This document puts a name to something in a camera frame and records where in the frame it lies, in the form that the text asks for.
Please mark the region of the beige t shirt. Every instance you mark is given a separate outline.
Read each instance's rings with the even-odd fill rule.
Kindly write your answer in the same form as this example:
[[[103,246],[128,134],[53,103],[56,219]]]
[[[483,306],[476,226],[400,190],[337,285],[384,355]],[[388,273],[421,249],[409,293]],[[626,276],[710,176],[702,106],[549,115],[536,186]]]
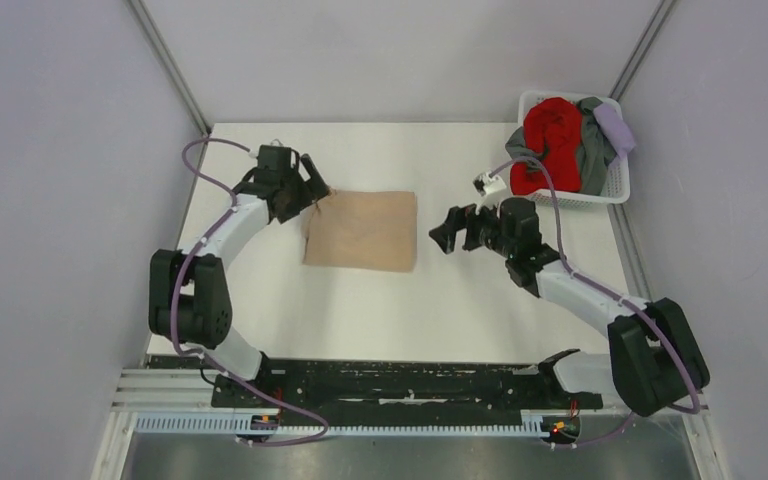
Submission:
[[[417,196],[334,190],[304,222],[307,266],[409,273],[417,259]]]

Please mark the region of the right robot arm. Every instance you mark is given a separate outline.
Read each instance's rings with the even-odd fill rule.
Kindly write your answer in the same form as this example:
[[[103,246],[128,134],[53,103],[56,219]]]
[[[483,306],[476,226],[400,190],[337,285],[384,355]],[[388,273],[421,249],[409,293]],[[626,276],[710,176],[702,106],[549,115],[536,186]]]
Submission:
[[[700,410],[699,394],[710,383],[710,371],[677,302],[621,295],[584,275],[543,241],[535,205],[525,198],[493,208],[452,207],[429,236],[450,254],[459,233],[465,235],[464,250],[500,255],[517,287],[562,307],[606,338],[606,354],[572,350],[548,360],[550,373],[537,382],[545,405],[562,408],[577,393],[592,393],[616,397],[642,417],[675,409],[684,398],[691,401],[686,412]]]

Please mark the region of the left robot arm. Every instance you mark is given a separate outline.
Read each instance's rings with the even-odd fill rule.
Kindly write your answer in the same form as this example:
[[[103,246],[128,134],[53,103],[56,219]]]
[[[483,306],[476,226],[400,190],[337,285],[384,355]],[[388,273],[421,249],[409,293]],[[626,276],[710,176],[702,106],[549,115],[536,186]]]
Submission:
[[[262,351],[233,330],[226,272],[243,248],[273,222],[285,223],[330,192],[311,157],[282,144],[254,150],[256,164],[233,187],[195,176],[229,199],[218,218],[178,250],[157,250],[149,264],[148,327],[181,356],[195,356],[237,380],[235,392],[250,407],[266,405],[273,379],[262,372]]]

